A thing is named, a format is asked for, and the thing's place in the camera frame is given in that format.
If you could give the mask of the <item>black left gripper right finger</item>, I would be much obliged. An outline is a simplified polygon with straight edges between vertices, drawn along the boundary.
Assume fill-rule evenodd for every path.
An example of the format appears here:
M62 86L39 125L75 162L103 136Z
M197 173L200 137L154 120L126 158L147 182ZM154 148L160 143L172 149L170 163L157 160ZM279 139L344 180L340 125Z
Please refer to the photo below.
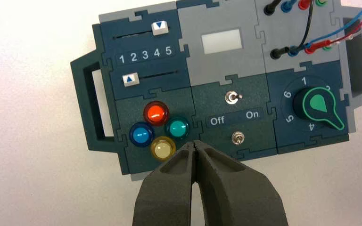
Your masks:
M288 225L282 199L264 174L202 141L195 148L205 225Z

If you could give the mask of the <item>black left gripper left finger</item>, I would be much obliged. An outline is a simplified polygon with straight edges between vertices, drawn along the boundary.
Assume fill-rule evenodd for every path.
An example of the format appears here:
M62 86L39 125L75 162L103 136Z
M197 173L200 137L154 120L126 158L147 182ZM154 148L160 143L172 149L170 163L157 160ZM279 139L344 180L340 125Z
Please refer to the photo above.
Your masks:
M135 201L134 226L189 226L196 149L187 142L143 180Z

